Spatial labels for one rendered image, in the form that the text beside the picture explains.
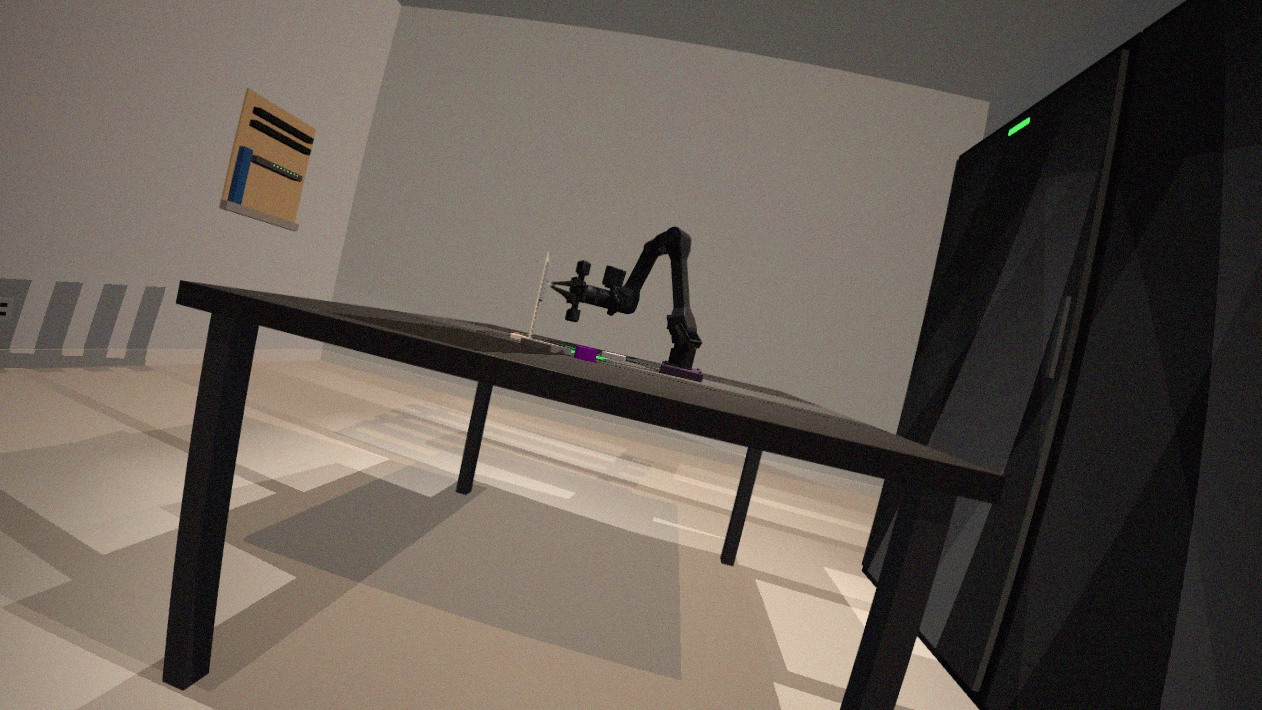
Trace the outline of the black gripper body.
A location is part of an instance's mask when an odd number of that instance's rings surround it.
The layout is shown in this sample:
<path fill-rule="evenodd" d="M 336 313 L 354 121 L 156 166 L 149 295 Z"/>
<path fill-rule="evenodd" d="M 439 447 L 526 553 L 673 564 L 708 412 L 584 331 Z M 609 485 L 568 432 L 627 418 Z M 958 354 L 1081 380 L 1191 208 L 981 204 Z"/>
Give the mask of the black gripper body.
<path fill-rule="evenodd" d="M 575 272 L 579 274 L 578 275 L 578 282 L 577 282 L 577 286 L 575 286 L 574 300 L 573 300 L 573 303 L 570 303 L 572 306 L 565 311 L 565 320 L 567 322 L 578 322 L 579 320 L 579 317 L 581 317 L 581 310 L 578 310 L 579 301 L 583 301 L 583 303 L 587 303 L 587 304 L 591 304 L 591 305 L 594 305 L 594 306 L 599 305 L 599 301 L 601 301 L 602 294 L 603 294 L 602 288 L 594 288 L 594 286 L 591 286 L 588 284 L 584 284 L 584 277 L 586 277 L 586 275 L 589 275 L 589 271 L 591 271 L 591 262 L 589 261 L 581 260 L 581 261 L 577 262 Z"/>

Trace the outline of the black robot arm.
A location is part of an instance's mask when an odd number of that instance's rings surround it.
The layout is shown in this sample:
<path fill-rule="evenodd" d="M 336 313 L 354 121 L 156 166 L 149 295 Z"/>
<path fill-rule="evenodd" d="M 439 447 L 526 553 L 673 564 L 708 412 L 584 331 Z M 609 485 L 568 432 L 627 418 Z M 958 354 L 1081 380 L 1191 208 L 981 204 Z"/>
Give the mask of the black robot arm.
<path fill-rule="evenodd" d="M 690 252 L 692 236 L 683 230 L 671 227 L 658 235 L 656 238 L 644 245 L 644 251 L 625 285 L 626 271 L 606 265 L 602 284 L 610 290 L 602 289 L 603 294 L 598 305 L 607 308 L 610 317 L 617 311 L 634 313 L 639 305 L 640 290 L 658 256 L 669 253 L 671 259 L 673 311 L 671 315 L 668 315 L 668 329 L 674 348 L 671 348 L 668 363 L 684 370 L 692 370 L 697 348 L 699 349 L 702 346 L 697 333 L 697 322 L 690 309 L 687 264 Z"/>

